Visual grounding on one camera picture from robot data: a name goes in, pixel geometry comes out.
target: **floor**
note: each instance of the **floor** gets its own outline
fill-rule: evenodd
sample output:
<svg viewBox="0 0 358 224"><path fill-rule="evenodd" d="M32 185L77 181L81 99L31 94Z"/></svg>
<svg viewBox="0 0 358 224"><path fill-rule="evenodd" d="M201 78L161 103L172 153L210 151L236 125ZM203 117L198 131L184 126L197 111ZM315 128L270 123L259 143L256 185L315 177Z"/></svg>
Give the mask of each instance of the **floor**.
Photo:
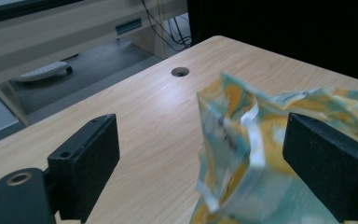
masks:
<svg viewBox="0 0 358 224"><path fill-rule="evenodd" d="M164 22L169 56L181 51L184 46L189 47L191 43L188 15L175 19ZM136 47L129 37L124 37L80 52L64 61L73 67L71 75L63 72L27 84L10 81L31 124L115 85L162 59ZM0 131L0 140L24 128L21 123L5 128Z"/></svg>

